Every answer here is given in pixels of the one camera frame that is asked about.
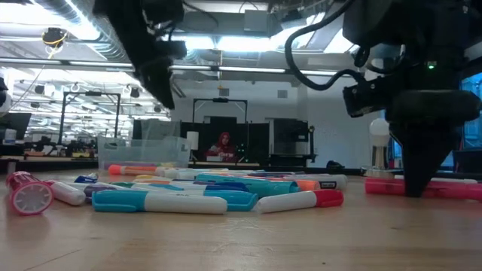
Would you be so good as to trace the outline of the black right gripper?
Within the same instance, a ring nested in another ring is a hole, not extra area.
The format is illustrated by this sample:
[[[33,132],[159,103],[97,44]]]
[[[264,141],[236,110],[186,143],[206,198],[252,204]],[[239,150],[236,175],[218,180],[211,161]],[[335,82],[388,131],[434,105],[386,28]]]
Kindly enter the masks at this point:
[[[393,90],[386,120],[401,146],[404,195],[420,198],[460,141],[458,126],[480,117],[481,98],[467,90]]]

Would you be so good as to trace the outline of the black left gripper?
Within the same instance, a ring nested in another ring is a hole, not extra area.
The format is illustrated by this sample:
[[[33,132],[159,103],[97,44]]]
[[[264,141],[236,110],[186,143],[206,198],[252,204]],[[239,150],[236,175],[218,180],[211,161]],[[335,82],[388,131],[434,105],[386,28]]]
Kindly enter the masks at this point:
[[[132,63],[134,75],[141,75],[144,88],[165,108],[173,110],[166,42],[149,32],[148,27],[125,14],[111,17],[118,39]]]

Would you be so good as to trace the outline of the pink highlighter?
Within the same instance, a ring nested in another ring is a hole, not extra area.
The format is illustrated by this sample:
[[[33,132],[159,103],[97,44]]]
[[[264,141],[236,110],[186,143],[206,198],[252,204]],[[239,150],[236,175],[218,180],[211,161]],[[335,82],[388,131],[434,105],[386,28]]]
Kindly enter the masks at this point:
[[[50,186],[29,172],[13,172],[6,179],[9,203],[19,215],[39,215],[52,204],[54,197]]]
[[[366,178],[365,193],[405,196],[402,179]],[[482,184],[430,181],[422,197],[444,199],[470,199],[482,202]]]

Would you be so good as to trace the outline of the orange Expo dry-erase marker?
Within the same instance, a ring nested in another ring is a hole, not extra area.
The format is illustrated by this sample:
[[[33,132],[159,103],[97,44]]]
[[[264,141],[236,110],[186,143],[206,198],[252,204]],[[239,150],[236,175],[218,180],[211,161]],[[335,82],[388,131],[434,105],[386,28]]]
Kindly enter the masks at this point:
[[[164,176],[165,171],[169,170],[166,167],[159,166],[122,166],[112,164],[108,167],[110,175],[153,175]]]

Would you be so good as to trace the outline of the blue Expo dry-erase marker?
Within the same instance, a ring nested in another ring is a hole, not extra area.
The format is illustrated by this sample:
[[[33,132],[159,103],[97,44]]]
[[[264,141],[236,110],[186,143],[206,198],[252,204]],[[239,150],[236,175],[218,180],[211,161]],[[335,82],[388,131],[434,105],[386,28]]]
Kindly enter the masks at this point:
[[[227,171],[227,169],[165,169],[164,177],[181,180],[194,180],[199,174]]]

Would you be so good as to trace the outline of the orange highlighter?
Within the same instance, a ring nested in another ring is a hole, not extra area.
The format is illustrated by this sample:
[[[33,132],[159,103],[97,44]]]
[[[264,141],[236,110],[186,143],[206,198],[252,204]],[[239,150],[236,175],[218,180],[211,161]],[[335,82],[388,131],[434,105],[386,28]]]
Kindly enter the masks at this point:
[[[321,186],[318,181],[314,180],[296,180],[295,181],[300,191],[320,190]]]

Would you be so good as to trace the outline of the blue cap mini marker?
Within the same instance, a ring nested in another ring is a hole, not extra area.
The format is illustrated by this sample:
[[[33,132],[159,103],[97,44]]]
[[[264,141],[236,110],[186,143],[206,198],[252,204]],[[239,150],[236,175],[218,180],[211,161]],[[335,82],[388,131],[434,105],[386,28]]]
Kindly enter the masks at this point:
[[[99,176],[96,173],[91,173],[89,175],[79,175],[74,183],[82,184],[95,184],[98,181]]]
[[[175,181],[172,185],[184,190],[235,190],[249,192],[249,189],[244,184],[236,182]]]

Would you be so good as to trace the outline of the purple cap mini marker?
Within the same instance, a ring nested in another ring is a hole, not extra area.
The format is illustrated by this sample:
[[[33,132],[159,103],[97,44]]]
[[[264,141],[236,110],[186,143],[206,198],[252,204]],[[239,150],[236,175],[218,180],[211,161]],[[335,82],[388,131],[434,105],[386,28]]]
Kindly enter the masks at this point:
[[[84,188],[84,194],[86,195],[86,198],[91,198],[95,192],[103,190],[117,190],[117,187],[105,184],[88,184]]]

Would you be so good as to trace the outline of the red cap mini marker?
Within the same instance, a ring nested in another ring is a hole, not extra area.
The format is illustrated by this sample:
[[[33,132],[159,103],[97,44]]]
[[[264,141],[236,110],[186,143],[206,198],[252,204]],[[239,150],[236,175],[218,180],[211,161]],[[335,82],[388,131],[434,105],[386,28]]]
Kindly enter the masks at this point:
[[[297,209],[338,207],[343,202],[344,195],[340,190],[311,190],[263,197],[258,200],[256,209],[264,214]]]
[[[44,183],[50,186],[54,199],[71,206],[80,206],[85,202],[86,195],[82,190],[60,181],[48,180]]]

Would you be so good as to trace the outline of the light-blue highlighter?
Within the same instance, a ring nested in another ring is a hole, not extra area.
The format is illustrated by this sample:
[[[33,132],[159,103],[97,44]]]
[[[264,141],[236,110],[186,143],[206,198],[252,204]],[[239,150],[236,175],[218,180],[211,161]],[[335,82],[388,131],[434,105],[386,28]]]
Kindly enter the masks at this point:
[[[251,193],[256,193],[259,197],[277,196],[287,193],[301,192],[297,183],[294,181],[269,181],[261,178],[247,178],[226,175],[199,174],[197,181],[214,181],[242,183]]]

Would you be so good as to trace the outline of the white bulb chrome lamp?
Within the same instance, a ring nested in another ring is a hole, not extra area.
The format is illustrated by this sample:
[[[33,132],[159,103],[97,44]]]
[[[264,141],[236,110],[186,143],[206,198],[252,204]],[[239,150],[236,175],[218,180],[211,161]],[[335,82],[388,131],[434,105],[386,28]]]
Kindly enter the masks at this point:
[[[393,178],[389,169],[388,146],[390,141],[389,123],[383,118],[372,121],[370,127],[371,165],[365,175],[374,178]]]

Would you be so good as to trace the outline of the clear plastic bin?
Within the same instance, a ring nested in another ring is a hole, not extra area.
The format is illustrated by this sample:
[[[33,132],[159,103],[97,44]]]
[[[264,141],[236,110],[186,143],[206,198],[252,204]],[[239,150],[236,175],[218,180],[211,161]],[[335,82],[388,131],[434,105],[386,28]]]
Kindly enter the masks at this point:
[[[135,120],[129,139],[97,136],[98,162],[157,163],[186,167],[191,143],[181,136],[180,121]]]

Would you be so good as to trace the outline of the long ceiling light bar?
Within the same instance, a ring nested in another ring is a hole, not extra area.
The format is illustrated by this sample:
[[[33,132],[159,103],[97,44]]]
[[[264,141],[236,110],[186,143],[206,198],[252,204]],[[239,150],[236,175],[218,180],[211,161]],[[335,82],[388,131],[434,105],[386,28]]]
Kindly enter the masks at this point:
[[[134,72],[134,67],[129,63],[122,62],[95,62],[95,61],[78,61],[66,59],[30,59],[30,58],[13,58],[0,57],[0,65],[4,67],[24,66],[27,68],[37,69],[44,65],[48,69],[80,69],[94,70],[104,72]],[[236,66],[219,66],[219,65],[172,65],[169,69],[176,71],[196,71],[196,72],[246,72],[246,73],[265,73],[265,74],[281,74],[290,75],[288,69],[274,68],[250,68]]]

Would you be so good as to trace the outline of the person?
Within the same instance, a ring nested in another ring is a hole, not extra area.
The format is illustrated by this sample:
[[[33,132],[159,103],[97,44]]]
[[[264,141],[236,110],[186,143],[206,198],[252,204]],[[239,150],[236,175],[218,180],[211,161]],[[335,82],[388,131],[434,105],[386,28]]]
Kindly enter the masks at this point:
[[[205,153],[206,157],[220,157],[221,162],[236,162],[236,148],[231,144],[230,133],[222,132],[218,141]]]

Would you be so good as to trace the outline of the black curtain panel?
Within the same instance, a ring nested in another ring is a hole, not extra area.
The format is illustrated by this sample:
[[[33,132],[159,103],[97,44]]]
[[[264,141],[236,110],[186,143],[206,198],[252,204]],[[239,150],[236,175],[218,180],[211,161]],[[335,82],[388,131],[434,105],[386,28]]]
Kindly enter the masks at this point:
[[[236,148],[236,162],[265,163],[269,157],[270,125],[267,123],[239,123],[235,117],[210,117],[202,123],[181,122],[181,136],[188,131],[199,133],[199,148],[194,156],[199,161],[221,162],[220,157],[206,157],[222,132],[230,133],[231,144]]]

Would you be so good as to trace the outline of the light-blue cap mini marker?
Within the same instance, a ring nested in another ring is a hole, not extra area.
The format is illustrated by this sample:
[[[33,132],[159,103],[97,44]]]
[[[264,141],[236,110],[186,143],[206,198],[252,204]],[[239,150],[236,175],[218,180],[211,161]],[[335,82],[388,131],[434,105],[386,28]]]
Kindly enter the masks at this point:
[[[256,193],[238,190],[174,190],[169,194],[220,197],[227,201],[229,212],[250,212],[259,199]]]
[[[97,212],[168,212],[222,215],[227,201],[220,197],[168,194],[142,190],[94,192],[91,203]]]

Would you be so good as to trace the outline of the grey ceiling box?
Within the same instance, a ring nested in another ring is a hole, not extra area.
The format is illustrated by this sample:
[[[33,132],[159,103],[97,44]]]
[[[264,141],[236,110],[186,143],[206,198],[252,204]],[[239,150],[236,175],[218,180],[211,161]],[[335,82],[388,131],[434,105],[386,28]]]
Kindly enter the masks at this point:
[[[246,35],[269,38],[281,32],[282,27],[275,14],[245,10],[243,30]]]

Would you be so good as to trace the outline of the black cabinet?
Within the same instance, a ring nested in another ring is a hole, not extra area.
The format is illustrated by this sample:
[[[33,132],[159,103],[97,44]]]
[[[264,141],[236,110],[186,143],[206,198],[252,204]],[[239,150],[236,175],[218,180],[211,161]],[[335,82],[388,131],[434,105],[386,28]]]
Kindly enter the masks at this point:
[[[316,161],[315,127],[305,120],[273,120],[273,153],[271,166],[307,167]]]

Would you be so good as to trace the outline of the black monitor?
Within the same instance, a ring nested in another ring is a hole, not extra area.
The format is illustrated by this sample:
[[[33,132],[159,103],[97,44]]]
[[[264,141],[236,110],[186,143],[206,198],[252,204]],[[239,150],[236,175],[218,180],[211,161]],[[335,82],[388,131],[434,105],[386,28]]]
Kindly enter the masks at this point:
[[[31,116],[31,113],[7,113],[0,117],[0,140],[7,138],[7,129],[16,131],[16,140],[23,140]]]

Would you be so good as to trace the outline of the black metal frame stand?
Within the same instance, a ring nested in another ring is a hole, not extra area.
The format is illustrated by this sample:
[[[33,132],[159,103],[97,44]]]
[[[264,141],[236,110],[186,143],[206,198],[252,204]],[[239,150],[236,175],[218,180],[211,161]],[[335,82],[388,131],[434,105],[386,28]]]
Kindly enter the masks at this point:
[[[242,110],[244,112],[245,123],[249,122],[248,121],[248,106],[249,106],[248,100],[245,100],[245,99],[228,99],[228,98],[212,98],[212,99],[194,98],[193,103],[192,103],[192,114],[191,114],[191,122],[192,123],[195,123],[195,116],[196,116],[196,112],[198,110],[196,108],[197,102],[214,102],[214,103],[230,103],[230,102],[238,103],[238,102],[241,102],[245,106],[245,109]]]
[[[70,103],[67,102],[67,98],[73,95],[74,98],[77,98],[79,95],[84,95],[84,96],[115,96],[117,98],[117,101],[114,102],[114,105],[116,105],[116,114],[115,114],[115,125],[114,125],[114,138],[117,138],[118,136],[118,125],[119,125],[119,116],[120,116],[120,109],[121,109],[121,95],[119,93],[106,93],[102,91],[93,91],[93,90],[88,90],[88,91],[83,91],[83,92],[63,92],[63,100],[62,100],[62,110],[61,110],[61,117],[60,117],[60,125],[59,125],[59,137],[57,140],[57,144],[60,145],[63,140],[63,128],[64,128],[64,120],[66,116],[66,106]]]

